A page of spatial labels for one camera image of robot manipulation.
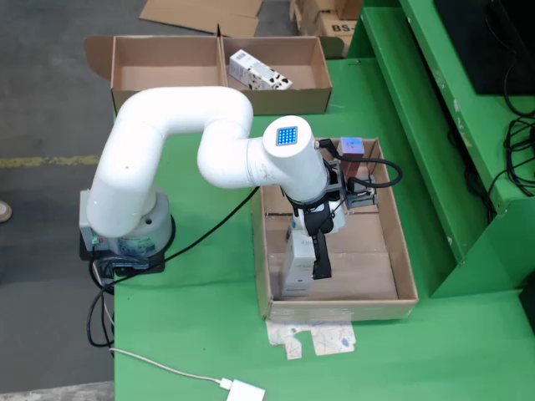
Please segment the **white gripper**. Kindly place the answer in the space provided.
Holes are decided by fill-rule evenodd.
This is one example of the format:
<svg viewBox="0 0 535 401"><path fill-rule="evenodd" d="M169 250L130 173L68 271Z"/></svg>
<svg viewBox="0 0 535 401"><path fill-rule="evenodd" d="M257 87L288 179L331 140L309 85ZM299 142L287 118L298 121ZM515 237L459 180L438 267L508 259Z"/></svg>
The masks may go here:
<svg viewBox="0 0 535 401"><path fill-rule="evenodd" d="M325 236L338 232L345 224L344 202L325 201L312 209L296 209L291 217L291 230L301 231L312 238L315 262L313 279L327 279L332 276L331 264Z"/></svg>

